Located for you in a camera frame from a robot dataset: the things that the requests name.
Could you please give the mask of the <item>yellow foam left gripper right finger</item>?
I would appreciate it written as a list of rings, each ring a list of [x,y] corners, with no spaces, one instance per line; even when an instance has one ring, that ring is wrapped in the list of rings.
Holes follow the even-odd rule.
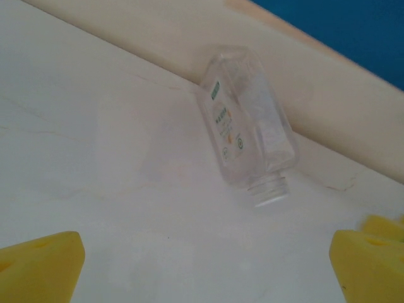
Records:
[[[346,303],[404,303],[404,215],[336,231],[329,257]]]

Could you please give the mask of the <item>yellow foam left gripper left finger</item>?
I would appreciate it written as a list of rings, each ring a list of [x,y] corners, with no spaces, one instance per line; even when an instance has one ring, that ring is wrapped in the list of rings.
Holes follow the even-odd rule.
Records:
[[[0,249],[0,303],[70,303],[85,248],[66,231]]]

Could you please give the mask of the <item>square clear bottle white label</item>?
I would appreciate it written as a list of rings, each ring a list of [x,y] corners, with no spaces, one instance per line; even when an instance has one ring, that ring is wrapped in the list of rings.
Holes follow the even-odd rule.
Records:
[[[299,150],[256,53],[217,47],[197,102],[224,180],[249,193],[257,207],[286,197],[282,173],[297,163]]]

